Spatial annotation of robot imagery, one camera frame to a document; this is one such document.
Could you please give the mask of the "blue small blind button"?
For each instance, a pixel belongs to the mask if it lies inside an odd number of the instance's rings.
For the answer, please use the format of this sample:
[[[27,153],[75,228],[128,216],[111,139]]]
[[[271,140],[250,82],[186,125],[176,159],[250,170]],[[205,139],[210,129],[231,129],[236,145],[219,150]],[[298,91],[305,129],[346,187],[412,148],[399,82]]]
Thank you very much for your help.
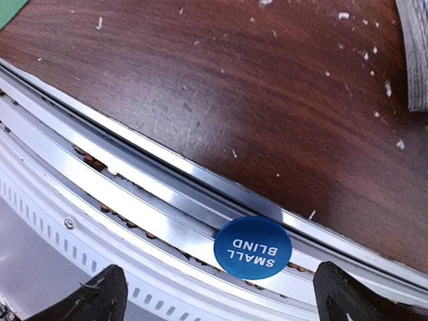
[[[230,275],[263,280],[287,266],[292,256],[292,241],[278,222],[248,216],[234,219],[219,230],[213,252],[217,263]]]

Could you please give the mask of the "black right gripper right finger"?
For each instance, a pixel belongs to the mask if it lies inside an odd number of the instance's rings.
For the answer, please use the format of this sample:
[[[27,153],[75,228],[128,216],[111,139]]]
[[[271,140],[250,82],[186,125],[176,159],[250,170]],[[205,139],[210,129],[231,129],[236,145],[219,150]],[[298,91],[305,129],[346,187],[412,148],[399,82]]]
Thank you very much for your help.
[[[313,284],[321,320],[427,319],[427,309],[384,298],[331,261],[318,266]]]

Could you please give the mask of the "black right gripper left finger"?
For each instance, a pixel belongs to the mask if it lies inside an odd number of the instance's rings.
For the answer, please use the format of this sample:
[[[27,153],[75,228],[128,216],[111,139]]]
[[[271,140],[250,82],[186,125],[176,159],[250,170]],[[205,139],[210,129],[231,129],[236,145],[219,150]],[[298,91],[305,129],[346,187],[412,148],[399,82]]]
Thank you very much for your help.
[[[118,265],[104,268],[75,292],[28,318],[29,321],[124,319],[128,285]]]

